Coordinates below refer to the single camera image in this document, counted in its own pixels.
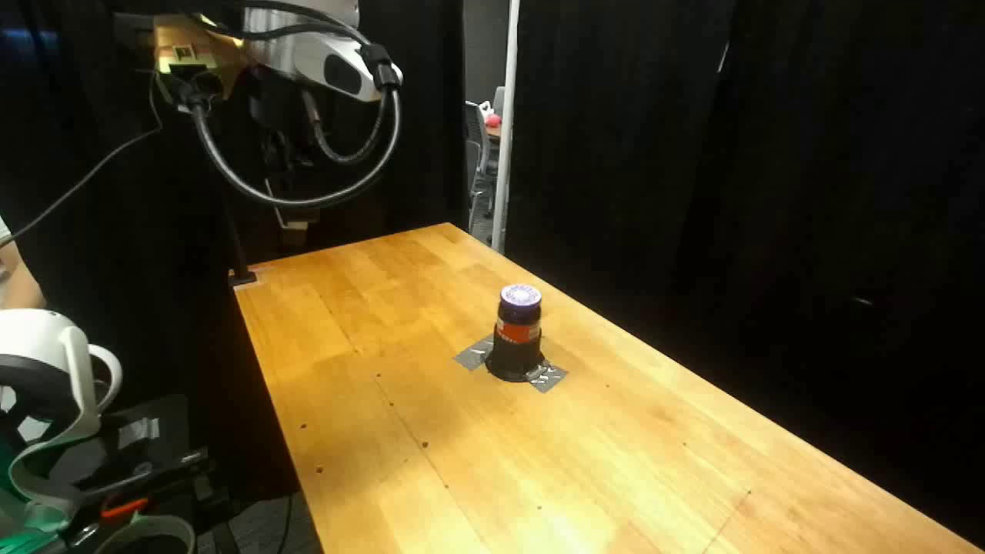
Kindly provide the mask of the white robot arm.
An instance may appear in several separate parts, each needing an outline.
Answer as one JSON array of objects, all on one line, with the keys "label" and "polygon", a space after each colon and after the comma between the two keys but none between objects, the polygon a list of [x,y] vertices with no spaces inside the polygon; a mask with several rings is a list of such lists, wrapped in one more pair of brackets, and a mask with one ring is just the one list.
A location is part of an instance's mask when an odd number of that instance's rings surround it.
[{"label": "white robot arm", "polygon": [[381,101],[404,87],[404,70],[361,22],[365,0],[242,4],[242,38],[259,65],[353,101]]}]

